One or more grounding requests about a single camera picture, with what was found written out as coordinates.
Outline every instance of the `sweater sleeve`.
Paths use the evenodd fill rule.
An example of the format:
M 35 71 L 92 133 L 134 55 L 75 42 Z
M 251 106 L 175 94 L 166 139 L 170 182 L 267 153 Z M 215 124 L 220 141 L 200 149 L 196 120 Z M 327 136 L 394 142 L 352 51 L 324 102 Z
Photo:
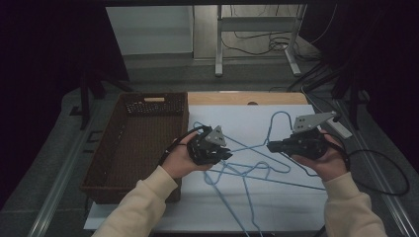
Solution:
M 166 208 L 165 199 L 177 188 L 160 166 L 121 201 L 93 236 L 148 236 Z
M 351 173 L 324 183 L 328 194 L 325 225 L 329 237 L 386 236 L 381 219 L 373 213 L 370 196 L 358 190 Z

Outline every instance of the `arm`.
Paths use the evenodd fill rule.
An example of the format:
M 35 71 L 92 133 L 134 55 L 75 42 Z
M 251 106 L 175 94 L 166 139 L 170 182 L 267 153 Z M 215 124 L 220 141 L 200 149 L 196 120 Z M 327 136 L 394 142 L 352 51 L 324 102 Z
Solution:
M 325 138 L 339 145 L 330 135 L 325 134 Z M 328 194 L 324 210 L 328 236 L 386 236 L 381 219 L 371 210 L 370 197 L 358 190 L 338 151 L 329 148 L 318 160 L 293 158 L 323 180 Z
M 182 143 L 187 143 L 195 135 L 185 137 Z M 158 166 L 144 181 L 139 181 L 135 189 L 123 198 L 93 236 L 148 236 L 166 209 L 165 199 L 177 188 L 173 179 L 210 167 L 195 165 L 186 146 L 176 147 L 162 166 Z
M 324 187 L 329 197 L 324 208 L 328 236 L 386 236 L 381 219 L 371 210 L 370 197 L 358 190 L 351 173 Z

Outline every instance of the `hand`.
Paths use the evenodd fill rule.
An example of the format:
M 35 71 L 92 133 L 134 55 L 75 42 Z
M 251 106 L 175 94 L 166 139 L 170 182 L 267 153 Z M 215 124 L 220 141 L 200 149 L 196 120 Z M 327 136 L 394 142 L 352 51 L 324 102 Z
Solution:
M 332 136 L 324 134 L 324 138 L 330 142 L 341 146 Z M 317 175 L 324 181 L 330 181 L 339 176 L 346 174 L 345 162 L 339 151 L 329 147 L 326 153 L 317 160 L 311 160 L 299 155 L 293 155 L 292 158 L 303 166 L 307 166 L 313 169 Z
M 163 162 L 161 167 L 172 177 L 173 179 L 182 178 L 189 175 L 193 171 L 206 171 L 209 170 L 212 165 L 201 165 L 198 166 L 189 157 L 188 149 L 185 144 L 188 143 L 195 135 L 196 132 L 189 134 L 187 137 L 182 139 L 180 144 L 173 149 L 166 160 Z

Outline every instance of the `wall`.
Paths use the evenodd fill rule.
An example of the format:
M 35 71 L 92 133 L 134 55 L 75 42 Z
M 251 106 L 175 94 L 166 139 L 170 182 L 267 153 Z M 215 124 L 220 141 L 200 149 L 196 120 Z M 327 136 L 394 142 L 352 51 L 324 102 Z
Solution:
M 193 51 L 193 8 L 108 7 L 123 55 Z

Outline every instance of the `brown wicker basket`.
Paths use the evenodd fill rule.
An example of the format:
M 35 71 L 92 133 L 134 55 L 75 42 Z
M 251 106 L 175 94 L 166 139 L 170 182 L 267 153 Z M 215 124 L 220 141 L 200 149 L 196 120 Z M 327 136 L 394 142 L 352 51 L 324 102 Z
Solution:
M 119 203 L 157 167 L 173 139 L 188 130 L 187 93 L 123 93 L 80 187 L 98 204 Z M 179 201 L 179 187 L 166 202 Z

